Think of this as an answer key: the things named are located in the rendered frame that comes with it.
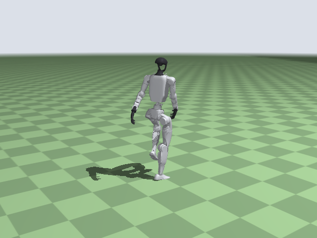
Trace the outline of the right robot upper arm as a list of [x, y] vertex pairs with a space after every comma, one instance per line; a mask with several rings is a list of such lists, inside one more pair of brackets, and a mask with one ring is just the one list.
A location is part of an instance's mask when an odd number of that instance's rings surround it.
[[175, 99], [176, 79], [174, 77], [169, 77], [169, 76], [166, 79], [167, 79], [167, 83], [169, 84], [169, 89], [170, 89], [169, 98]]

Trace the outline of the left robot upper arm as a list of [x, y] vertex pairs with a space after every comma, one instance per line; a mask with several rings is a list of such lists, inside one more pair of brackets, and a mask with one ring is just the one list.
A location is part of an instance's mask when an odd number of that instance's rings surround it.
[[144, 96], [145, 96], [145, 90], [147, 89], [147, 87], [148, 87], [148, 85], [149, 85], [149, 79], [150, 79], [150, 76], [151, 75], [146, 75], [145, 77], [144, 77], [144, 81], [143, 81], [143, 84], [142, 84], [142, 86], [141, 86], [141, 91], [140, 91], [140, 93], [139, 93], [139, 96], [141, 97], [141, 98], [144, 98]]

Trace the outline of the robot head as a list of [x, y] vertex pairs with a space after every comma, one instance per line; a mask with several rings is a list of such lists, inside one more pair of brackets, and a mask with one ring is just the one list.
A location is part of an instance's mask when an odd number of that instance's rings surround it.
[[[154, 74], [154, 75], [162, 76], [162, 75], [163, 75], [163, 72], [166, 70], [167, 60], [166, 60], [165, 58], [157, 58], [156, 61], [155, 61], [155, 63], [158, 64], [158, 71], [157, 71], [157, 73]], [[165, 68], [164, 68], [164, 70], [161, 70], [161, 69], [160, 69], [160, 66], [162, 66], [163, 64], [165, 65]]]

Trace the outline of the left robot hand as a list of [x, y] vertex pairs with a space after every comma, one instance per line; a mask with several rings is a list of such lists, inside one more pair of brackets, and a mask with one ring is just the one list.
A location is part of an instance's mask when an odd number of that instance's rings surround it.
[[134, 116], [134, 113], [136, 113], [136, 108], [137, 108], [137, 107], [134, 106], [133, 109], [131, 110], [131, 112], [132, 112], [132, 113], [131, 113], [131, 122], [132, 122], [132, 124], [135, 124], [135, 122], [134, 122], [135, 120], [133, 120], [133, 116]]

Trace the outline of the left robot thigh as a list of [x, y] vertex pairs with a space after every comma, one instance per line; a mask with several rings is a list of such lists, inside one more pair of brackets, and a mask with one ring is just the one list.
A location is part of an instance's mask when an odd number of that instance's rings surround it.
[[154, 120], [150, 118], [150, 110], [151, 109], [147, 110], [145, 117], [148, 118], [153, 123], [153, 125], [155, 126], [155, 132], [160, 132], [161, 126], [160, 126], [159, 120]]

